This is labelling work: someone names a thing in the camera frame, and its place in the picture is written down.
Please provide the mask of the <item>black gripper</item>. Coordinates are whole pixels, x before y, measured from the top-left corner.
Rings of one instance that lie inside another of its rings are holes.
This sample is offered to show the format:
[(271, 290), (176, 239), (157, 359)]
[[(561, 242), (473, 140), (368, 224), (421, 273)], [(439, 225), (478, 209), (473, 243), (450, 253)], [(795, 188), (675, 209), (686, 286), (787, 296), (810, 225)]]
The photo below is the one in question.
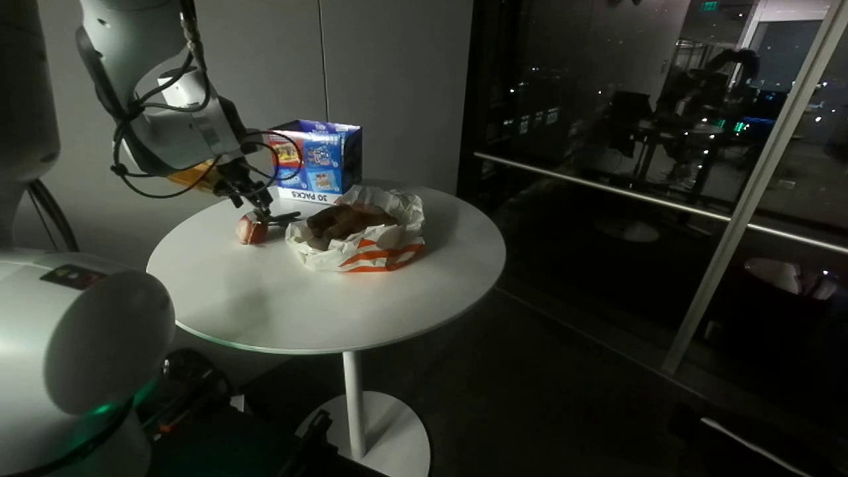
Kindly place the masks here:
[(253, 167), (247, 160), (218, 165), (214, 172), (218, 177), (213, 190), (231, 198), (237, 208), (250, 201), (259, 221), (286, 224), (300, 218), (300, 213), (272, 214), (269, 185), (253, 177)]

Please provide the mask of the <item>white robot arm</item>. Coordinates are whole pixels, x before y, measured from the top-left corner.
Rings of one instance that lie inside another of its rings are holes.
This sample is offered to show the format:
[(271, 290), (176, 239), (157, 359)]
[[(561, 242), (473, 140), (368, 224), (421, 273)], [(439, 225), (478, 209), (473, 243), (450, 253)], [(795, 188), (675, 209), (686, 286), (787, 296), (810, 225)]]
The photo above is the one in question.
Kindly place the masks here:
[[(271, 214), (247, 157), (266, 144), (208, 74), (193, 0), (79, 0), (76, 47), (113, 119), (113, 176), (208, 165), (214, 190)], [(0, 0), (0, 214), (58, 160), (37, 0)], [(0, 253), (0, 477), (140, 477), (133, 417), (176, 327), (161, 282), (82, 253)]]

